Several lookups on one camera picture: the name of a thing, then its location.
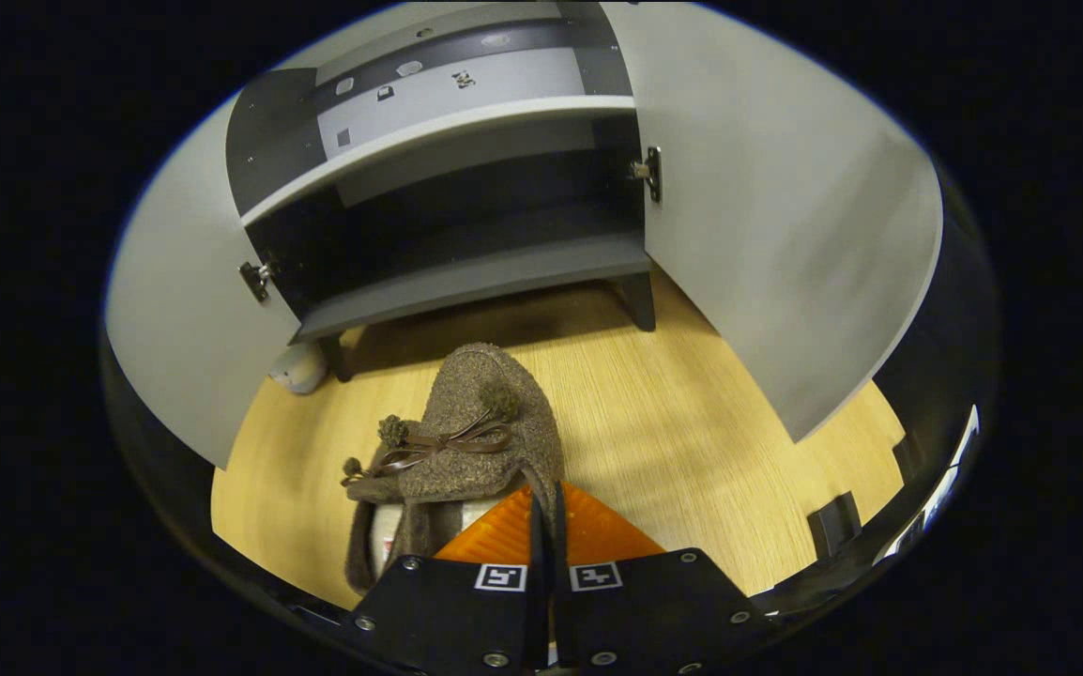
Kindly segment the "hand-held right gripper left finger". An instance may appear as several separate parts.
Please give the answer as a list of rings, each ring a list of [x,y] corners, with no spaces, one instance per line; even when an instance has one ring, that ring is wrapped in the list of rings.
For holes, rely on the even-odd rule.
[[[524,486],[486,518],[521,563],[401,556],[350,613],[350,649],[387,672],[537,672],[549,658],[549,535]]]

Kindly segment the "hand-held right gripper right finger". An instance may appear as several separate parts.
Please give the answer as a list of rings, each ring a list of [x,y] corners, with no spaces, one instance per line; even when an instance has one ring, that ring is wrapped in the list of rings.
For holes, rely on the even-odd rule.
[[[699,548],[576,564],[556,484],[554,659],[574,672],[714,672],[772,641],[772,621]]]

